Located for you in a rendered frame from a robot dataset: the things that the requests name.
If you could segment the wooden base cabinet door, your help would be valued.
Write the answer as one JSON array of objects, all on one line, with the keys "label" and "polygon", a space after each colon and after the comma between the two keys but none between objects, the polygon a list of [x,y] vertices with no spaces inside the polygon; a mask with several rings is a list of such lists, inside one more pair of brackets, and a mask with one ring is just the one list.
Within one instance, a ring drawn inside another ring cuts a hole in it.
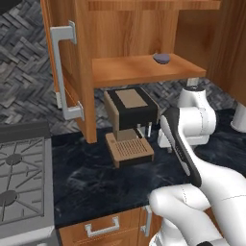
[{"label": "wooden base cabinet door", "polygon": [[155,215],[152,212],[152,222],[150,228],[150,234],[148,237],[144,235],[144,233],[140,230],[140,227],[146,223],[146,211],[140,209],[140,217],[139,217],[139,233],[138,233],[138,243],[137,246],[149,246],[151,239],[155,236],[155,234],[159,231],[161,226],[161,218]]}]

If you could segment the wooden drawer front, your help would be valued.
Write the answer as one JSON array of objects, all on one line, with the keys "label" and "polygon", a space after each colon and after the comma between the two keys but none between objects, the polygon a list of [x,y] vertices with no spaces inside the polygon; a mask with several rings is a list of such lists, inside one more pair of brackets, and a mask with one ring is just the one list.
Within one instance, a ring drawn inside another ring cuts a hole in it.
[{"label": "wooden drawer front", "polygon": [[[87,237],[85,225],[97,231],[112,226],[111,219],[119,217],[120,229],[112,233]],[[130,209],[59,229],[62,246],[137,246],[140,209]]]}]

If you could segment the grey gas hob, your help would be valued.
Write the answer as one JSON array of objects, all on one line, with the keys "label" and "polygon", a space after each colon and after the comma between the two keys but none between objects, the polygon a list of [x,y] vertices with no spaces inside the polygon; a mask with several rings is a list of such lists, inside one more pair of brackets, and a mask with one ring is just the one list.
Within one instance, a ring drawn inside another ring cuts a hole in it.
[{"label": "grey gas hob", "polygon": [[45,121],[0,126],[0,246],[60,246]]}]

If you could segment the dark range hood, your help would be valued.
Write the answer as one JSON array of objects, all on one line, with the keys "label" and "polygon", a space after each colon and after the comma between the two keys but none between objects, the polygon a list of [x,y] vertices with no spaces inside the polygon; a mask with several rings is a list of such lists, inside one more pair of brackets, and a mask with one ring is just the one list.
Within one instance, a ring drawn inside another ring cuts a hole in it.
[{"label": "dark range hood", "polygon": [[0,0],[0,15],[21,3],[22,0]]}]

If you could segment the white round container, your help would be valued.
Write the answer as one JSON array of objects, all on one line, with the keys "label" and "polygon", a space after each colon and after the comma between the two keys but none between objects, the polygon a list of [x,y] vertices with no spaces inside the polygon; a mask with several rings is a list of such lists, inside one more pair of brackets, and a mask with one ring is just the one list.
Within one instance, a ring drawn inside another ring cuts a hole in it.
[{"label": "white round container", "polygon": [[241,133],[246,133],[246,107],[238,103],[235,109],[231,127]]}]

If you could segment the tan and black coffee machine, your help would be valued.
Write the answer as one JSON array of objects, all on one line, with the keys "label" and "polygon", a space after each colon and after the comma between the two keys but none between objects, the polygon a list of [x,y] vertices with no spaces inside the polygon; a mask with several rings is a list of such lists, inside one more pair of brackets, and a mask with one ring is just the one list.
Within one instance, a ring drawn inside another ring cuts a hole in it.
[{"label": "tan and black coffee machine", "polygon": [[112,124],[106,142],[115,167],[153,161],[147,137],[159,122],[159,105],[141,87],[107,90],[104,103]]}]

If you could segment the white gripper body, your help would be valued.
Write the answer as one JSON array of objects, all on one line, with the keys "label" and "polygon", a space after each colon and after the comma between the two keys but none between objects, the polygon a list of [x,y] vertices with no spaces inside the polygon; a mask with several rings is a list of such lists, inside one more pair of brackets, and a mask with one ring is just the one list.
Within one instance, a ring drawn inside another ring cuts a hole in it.
[{"label": "white gripper body", "polygon": [[[186,140],[191,146],[204,145],[208,143],[209,136],[208,135],[189,136]],[[158,145],[160,148],[169,148],[171,146],[166,135],[163,133],[162,129],[159,129]]]}]

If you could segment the wooden wall cabinet with shelf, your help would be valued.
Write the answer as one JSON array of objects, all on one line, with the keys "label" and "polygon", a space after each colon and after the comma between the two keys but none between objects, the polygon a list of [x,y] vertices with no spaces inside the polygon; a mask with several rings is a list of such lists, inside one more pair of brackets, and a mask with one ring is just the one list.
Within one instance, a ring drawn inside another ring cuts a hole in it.
[{"label": "wooden wall cabinet with shelf", "polygon": [[[220,0],[88,0],[94,88],[206,75]],[[153,55],[168,54],[159,64]]]}]

